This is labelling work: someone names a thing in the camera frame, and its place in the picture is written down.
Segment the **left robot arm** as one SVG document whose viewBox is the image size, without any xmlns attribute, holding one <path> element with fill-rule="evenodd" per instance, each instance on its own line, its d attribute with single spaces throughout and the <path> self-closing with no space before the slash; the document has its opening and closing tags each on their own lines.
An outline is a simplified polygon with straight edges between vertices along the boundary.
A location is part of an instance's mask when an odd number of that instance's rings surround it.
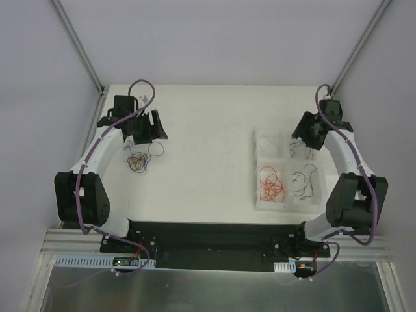
<svg viewBox="0 0 416 312">
<path fill-rule="evenodd" d="M 54 179 L 58 215 L 63 222 L 83 223 L 115 235 L 115 245 L 124 253 L 137 247 L 130 221 L 111 211 L 103 176 L 114 154 L 128 138 L 134 145 L 167 139 L 157 110 L 145 112 L 146 96 L 115 95 L 114 105 L 97 123 L 96 135 L 76 165 Z"/>
</svg>

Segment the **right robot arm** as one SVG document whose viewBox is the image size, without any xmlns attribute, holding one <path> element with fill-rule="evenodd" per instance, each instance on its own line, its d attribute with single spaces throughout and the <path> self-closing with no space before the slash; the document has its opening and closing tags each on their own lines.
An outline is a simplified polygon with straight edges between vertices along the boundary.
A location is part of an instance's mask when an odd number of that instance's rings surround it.
<svg viewBox="0 0 416 312">
<path fill-rule="evenodd" d="M 316 114 L 305 112 L 292 137 L 314 150 L 326 148 L 335 164 L 338 180 L 326 202 L 325 212 L 302 222 L 289 241 L 296 257 L 319 250 L 338 234 L 352 237 L 362 246 L 369 245 L 376 232 L 388 189 L 365 164 L 354 140 L 349 122 L 343 120 L 341 103 L 334 99 L 317 102 Z"/>
</svg>

